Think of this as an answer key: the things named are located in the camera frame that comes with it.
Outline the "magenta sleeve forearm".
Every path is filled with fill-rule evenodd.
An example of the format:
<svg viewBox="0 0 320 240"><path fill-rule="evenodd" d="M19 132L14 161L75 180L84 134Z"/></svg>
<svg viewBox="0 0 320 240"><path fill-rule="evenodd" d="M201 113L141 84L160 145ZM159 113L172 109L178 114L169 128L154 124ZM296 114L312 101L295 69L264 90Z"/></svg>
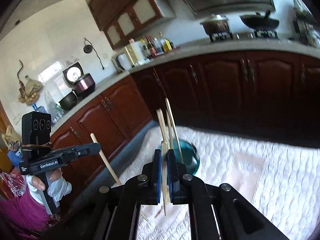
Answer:
<svg viewBox="0 0 320 240"><path fill-rule="evenodd" d="M28 191L1 201L1 239L38 239L47 230L50 216Z"/></svg>

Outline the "left hand white glove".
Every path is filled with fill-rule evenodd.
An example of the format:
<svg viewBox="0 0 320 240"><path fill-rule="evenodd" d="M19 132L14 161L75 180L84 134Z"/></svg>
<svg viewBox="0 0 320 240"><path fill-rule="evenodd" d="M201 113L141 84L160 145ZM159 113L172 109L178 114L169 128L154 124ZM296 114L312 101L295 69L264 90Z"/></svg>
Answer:
<svg viewBox="0 0 320 240"><path fill-rule="evenodd" d="M26 175L25 179L32 198L40 205L44 206L40 194L40 192L47 188L44 182L39 177L32 175ZM71 193L72 191L72 185L63 178L61 168L50 171L49 181L50 185L48 186L47 193L56 202L59 202L63 196Z"/></svg>

